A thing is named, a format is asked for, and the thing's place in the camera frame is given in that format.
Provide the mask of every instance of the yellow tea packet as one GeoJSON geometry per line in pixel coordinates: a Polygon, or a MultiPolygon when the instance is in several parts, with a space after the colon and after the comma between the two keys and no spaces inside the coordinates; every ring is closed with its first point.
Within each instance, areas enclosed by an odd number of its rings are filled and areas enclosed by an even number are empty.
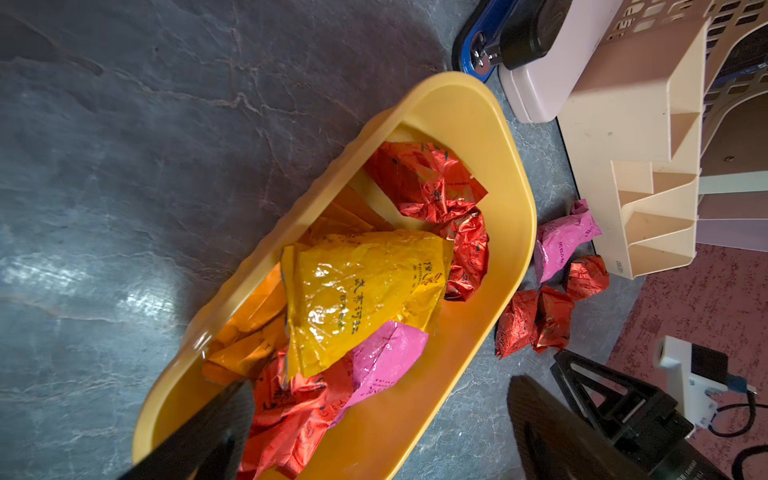
{"type": "Polygon", "coordinates": [[[414,230],[331,234],[283,249],[288,378],[322,372],[389,320],[427,331],[452,256],[453,242],[414,230]]]}

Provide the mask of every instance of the pink tea packet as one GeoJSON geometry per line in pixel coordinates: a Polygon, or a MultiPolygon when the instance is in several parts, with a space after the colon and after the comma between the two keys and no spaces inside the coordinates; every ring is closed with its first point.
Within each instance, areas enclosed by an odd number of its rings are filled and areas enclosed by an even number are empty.
{"type": "Polygon", "coordinates": [[[539,283],[563,269],[576,247],[602,235],[586,200],[576,200],[571,215],[545,223],[536,232],[533,263],[539,283]]]}
{"type": "Polygon", "coordinates": [[[336,417],[346,410],[395,385],[424,352],[428,333],[413,326],[388,321],[352,350],[354,393],[336,417]]]}

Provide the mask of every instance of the plastic basket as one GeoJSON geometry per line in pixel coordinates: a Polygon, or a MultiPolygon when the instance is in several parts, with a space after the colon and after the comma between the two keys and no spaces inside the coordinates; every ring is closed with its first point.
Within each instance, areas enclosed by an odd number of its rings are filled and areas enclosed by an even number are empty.
{"type": "MultiPolygon", "coordinates": [[[[389,478],[397,472],[520,284],[535,239],[531,188],[502,110],[486,86],[458,72],[428,78],[375,116],[194,317],[144,402],[134,462],[220,391],[200,374],[202,349],[276,265],[281,249],[299,239],[344,185],[396,227],[425,227],[401,216],[360,170],[384,140],[434,141],[454,151],[488,190],[479,206],[490,236],[488,274],[475,295],[466,303],[444,302],[419,361],[397,385],[353,406],[326,433],[300,478],[389,478]]],[[[270,471],[262,478],[282,476],[270,471]]]]}

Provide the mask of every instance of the crumpled wrapper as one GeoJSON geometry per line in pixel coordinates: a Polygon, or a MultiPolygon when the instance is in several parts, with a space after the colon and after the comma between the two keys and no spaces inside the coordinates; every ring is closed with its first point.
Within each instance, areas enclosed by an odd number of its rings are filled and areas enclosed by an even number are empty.
{"type": "Polygon", "coordinates": [[[248,439],[237,480],[254,480],[272,467],[288,478],[297,477],[338,415],[340,404],[289,415],[279,425],[248,439]]]}
{"type": "Polygon", "coordinates": [[[415,230],[329,235],[311,248],[286,247],[288,378],[328,369],[390,320],[429,331],[453,247],[415,230]]]}
{"type": "Polygon", "coordinates": [[[309,378],[297,374],[286,379],[285,362],[286,349],[281,349],[253,382],[256,412],[252,435],[293,413],[318,409],[341,400],[346,403],[354,392],[351,354],[309,378]]]}
{"type": "Polygon", "coordinates": [[[544,352],[553,346],[568,347],[571,341],[571,312],[576,305],[565,293],[544,285],[539,290],[536,329],[538,335],[531,342],[533,350],[544,352]]]}
{"type": "Polygon", "coordinates": [[[318,376],[294,377],[284,389],[285,357],[285,349],[278,351],[254,382],[256,412],[238,480],[253,480],[272,467],[295,478],[353,394],[351,355],[318,376]]]}
{"type": "Polygon", "coordinates": [[[515,292],[496,329],[496,356],[503,359],[538,339],[536,310],[538,292],[525,290],[515,292]]]}
{"type": "Polygon", "coordinates": [[[352,350],[355,392],[334,425],[349,407],[395,385],[422,355],[428,338],[428,333],[390,320],[356,346],[352,350]]]}
{"type": "Polygon", "coordinates": [[[575,201],[571,215],[540,226],[533,253],[538,282],[551,279],[565,266],[576,247],[602,234],[586,200],[575,201]]]}
{"type": "Polygon", "coordinates": [[[578,302],[590,296],[603,293],[611,283],[605,262],[600,255],[588,255],[571,262],[566,292],[571,300],[578,302]]]}
{"type": "Polygon", "coordinates": [[[452,153],[431,143],[384,142],[366,172],[406,217],[445,223],[488,193],[452,153]]]}
{"type": "Polygon", "coordinates": [[[473,208],[435,230],[453,241],[453,261],[445,299],[465,302],[480,287],[488,272],[488,232],[480,210],[473,208]]]}

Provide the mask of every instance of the foil wrapper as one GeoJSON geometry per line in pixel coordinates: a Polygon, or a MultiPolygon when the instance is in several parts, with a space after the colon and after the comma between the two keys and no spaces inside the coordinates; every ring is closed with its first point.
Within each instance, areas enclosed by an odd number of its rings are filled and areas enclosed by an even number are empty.
{"type": "Polygon", "coordinates": [[[565,293],[546,285],[539,290],[536,313],[538,335],[531,342],[533,350],[542,353],[550,346],[559,349],[568,347],[571,341],[571,312],[575,306],[565,293]]]}
{"type": "Polygon", "coordinates": [[[482,214],[474,208],[441,225],[435,233],[454,243],[445,299],[465,302],[480,287],[488,272],[488,232],[482,214]]]}
{"type": "Polygon", "coordinates": [[[536,310],[538,292],[525,290],[515,292],[496,329],[496,356],[503,359],[538,339],[536,310]]]}
{"type": "Polygon", "coordinates": [[[417,142],[384,142],[366,172],[406,217],[445,223],[466,215],[488,192],[451,152],[417,142]]]}
{"type": "Polygon", "coordinates": [[[600,255],[589,255],[571,262],[565,291],[571,300],[578,302],[603,293],[610,282],[603,258],[600,255]]]}
{"type": "Polygon", "coordinates": [[[272,467],[295,478],[353,394],[351,355],[319,375],[299,374],[288,382],[285,357],[285,349],[276,352],[253,383],[256,411],[238,480],[253,480],[272,467]]]}

